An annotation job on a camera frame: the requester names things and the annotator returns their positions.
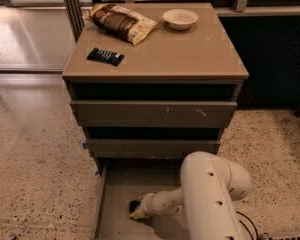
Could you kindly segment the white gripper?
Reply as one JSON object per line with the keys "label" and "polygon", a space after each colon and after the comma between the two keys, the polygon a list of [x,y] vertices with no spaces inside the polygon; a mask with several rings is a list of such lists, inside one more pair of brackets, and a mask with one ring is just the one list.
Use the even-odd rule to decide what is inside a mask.
{"label": "white gripper", "polygon": [[141,197],[140,209],[136,209],[130,213],[130,218],[132,220],[145,220],[149,219],[150,216],[155,214],[154,208],[152,206],[154,194],[147,193]]}

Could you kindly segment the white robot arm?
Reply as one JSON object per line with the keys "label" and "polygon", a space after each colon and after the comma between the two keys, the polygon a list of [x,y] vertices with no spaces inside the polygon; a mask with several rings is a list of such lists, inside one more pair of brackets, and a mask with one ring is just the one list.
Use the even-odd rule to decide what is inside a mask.
{"label": "white robot arm", "polygon": [[191,240],[246,240],[233,205],[251,191],[251,176],[243,166],[208,152],[193,152],[181,164],[180,183],[178,189],[131,201],[130,218],[182,213]]}

